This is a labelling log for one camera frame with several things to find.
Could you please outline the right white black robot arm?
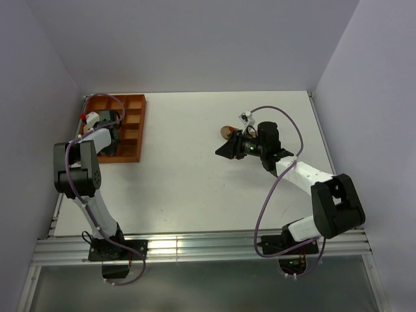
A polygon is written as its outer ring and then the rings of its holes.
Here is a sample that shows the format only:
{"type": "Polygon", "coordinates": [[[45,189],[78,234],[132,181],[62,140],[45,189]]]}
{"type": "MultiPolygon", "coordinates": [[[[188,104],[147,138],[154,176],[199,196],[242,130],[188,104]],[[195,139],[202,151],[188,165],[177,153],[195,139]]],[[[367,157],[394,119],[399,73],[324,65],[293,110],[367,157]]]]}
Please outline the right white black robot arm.
{"type": "Polygon", "coordinates": [[[302,161],[281,146],[278,125],[261,122],[257,135],[234,130],[228,141],[215,154],[227,159],[240,160],[246,156],[258,157],[263,168],[276,177],[286,180],[311,198],[312,215],[283,227],[282,248],[296,253],[304,241],[332,239],[365,222],[365,213],[349,175],[333,175],[320,171],[302,161]]]}

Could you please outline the tan argyle sock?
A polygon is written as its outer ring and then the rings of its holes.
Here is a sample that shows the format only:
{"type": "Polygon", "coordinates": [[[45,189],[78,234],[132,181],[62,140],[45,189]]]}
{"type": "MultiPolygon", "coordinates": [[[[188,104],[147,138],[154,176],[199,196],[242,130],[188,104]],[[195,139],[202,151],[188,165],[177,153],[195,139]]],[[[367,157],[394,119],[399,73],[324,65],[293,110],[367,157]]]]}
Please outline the tan argyle sock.
{"type": "MultiPolygon", "coordinates": [[[[220,129],[220,134],[225,140],[229,140],[231,138],[232,133],[235,132],[235,131],[239,131],[239,129],[236,129],[232,126],[226,125],[226,126],[223,126],[220,129]]],[[[254,128],[250,128],[248,134],[251,137],[256,137],[257,136],[257,132],[254,128]]]]}

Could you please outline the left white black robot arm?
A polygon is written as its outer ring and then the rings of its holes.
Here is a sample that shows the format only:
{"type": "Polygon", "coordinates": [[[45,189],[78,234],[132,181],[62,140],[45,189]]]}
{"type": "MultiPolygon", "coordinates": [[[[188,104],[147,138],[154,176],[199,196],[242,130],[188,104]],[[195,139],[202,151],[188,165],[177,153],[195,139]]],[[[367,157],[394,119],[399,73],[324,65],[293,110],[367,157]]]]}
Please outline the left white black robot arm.
{"type": "Polygon", "coordinates": [[[54,185],[82,211],[92,229],[90,244],[103,246],[111,259],[127,251],[124,235],[100,193],[101,172],[98,155],[114,155],[120,141],[121,116],[115,110],[91,112],[83,118],[87,128],[75,143],[53,146],[54,185]]]}

